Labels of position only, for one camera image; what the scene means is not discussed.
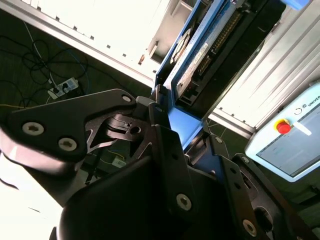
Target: dark floor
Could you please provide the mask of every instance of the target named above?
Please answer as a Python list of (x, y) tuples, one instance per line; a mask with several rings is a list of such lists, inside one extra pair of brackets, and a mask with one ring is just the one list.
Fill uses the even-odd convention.
[[(6, 114), (16, 108), (7, 107), (4, 105), (23, 106), (24, 104), (29, 107), (45, 104), (48, 100), (48, 93), (46, 89), (51, 88), (48, 83), (45, 83), (48, 79), (44, 77), (39, 70), (31, 71), (28, 67), (32, 67), (30, 62), (24, 61), (23, 57), (26, 53), (32, 49), (32, 41), (28, 32), (25, 28), (24, 23), (9, 15), (6, 12), (0, 10), (0, 120), (4, 120)], [(46, 61), (51, 59), (55, 54), (60, 52), (62, 49), (69, 48), (65, 43), (53, 38), (52, 36), (32, 27), (28, 26), (30, 32), (36, 42), (38, 50)], [(96, 70), (92, 67), (87, 69), (87, 76), (89, 79), (89, 93), (97, 93), (106, 91), (114, 88), (120, 88), (128, 91), (135, 96), (148, 97), (151, 93), (151, 89), (142, 83), (124, 75), (123, 73), (99, 62), (98, 60), (82, 53), (77, 50), (72, 50), (78, 60), (82, 63), (86, 62), (97, 68)], [(33, 58), (32, 55), (25, 55), (26, 58)], [(75, 64), (75, 59), (71, 56), (68, 51), (65, 51), (55, 57), (49, 64), (51, 71), (53, 72), (53, 79), (57, 84), (64, 82), (66, 79), (71, 77), (77, 77), (81, 83), (83, 90), (88, 89), (88, 80), (84, 71), (79, 64)], [(45, 84), (37, 84), (34, 81), (42, 82)], [(22, 96), (16, 87), (7, 82), (10, 81), (19, 88)], [(243, 153), (247, 140), (234, 132), (225, 129), (225, 127), (210, 122), (209, 125), (213, 125), (210, 129), (213, 133), (221, 136), (228, 147), (229, 155), (233, 156), (236, 153)], [(123, 155), (125, 158), (128, 157), (129, 145), (127, 142), (119, 141), (109, 149), (112, 152)], [(108, 150), (105, 150), (99, 162), (98, 167), (106, 172), (116, 171), (118, 168), (111, 165), (116, 154)], [(89, 155), (86, 162), (91, 163), (94, 160), (94, 155)], [(261, 168), (267, 177), (273, 182), (273, 184), (282, 192), (282, 194), (294, 203), (300, 203), (315, 195), (311, 191), (310, 186), (318, 186), (320, 188), (320, 169), (315, 170), (307, 177), (296, 183), (289, 183), (282, 178), (274, 175), (272, 172)], [(299, 212), (305, 222), (313, 227), (320, 225), (320, 203), (315, 202), (313, 206), (307, 207)]]

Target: red emergency stop button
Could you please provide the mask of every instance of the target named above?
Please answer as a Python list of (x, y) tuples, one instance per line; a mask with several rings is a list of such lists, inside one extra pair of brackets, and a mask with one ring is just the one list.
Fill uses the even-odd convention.
[(287, 134), (291, 130), (291, 126), (285, 120), (282, 120), (276, 125), (276, 129), (280, 134)]

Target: touchscreen display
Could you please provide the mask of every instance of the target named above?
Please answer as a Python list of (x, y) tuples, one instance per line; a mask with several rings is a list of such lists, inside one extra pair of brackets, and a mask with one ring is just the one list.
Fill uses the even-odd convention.
[(257, 156), (294, 177), (320, 159), (320, 104)]

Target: metal rack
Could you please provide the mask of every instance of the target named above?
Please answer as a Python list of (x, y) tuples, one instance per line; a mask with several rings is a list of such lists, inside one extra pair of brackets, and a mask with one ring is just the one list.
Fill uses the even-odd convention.
[(320, 78), (320, 0), (287, 7), (256, 57), (239, 72), (210, 119), (250, 138)]

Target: screw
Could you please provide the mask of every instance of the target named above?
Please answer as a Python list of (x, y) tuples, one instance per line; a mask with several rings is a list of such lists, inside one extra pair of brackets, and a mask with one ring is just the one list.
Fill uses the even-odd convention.
[(40, 123), (31, 121), (23, 124), (22, 130), (25, 134), (38, 136), (44, 133), (45, 128)]
[(243, 225), (244, 229), (247, 231), (247, 233), (250, 234), (252, 237), (257, 236), (256, 227), (255, 227), (255, 225), (252, 224), (252, 222), (245, 219), (245, 220), (243, 220), (242, 225)]
[(161, 107), (156, 106), (155, 109), (157, 109), (159, 112), (163, 112), (163, 110), (161, 109)]
[(250, 162), (246, 156), (242, 156), (241, 158), (246, 164), (248, 164)]
[(220, 137), (215, 137), (214, 138), (219, 144), (222, 144), (223, 143), (223, 141), (222, 141), (222, 139), (220, 138)]
[(189, 211), (192, 207), (190, 199), (186, 195), (184, 195), (183, 193), (179, 193), (176, 196), (176, 202), (177, 202), (178, 206), (185, 211)]
[(71, 152), (77, 148), (76, 141), (68, 137), (61, 138), (58, 145), (62, 150), (67, 152)]
[(127, 95), (122, 95), (122, 99), (125, 100), (126, 102), (131, 102), (131, 98), (128, 97)]

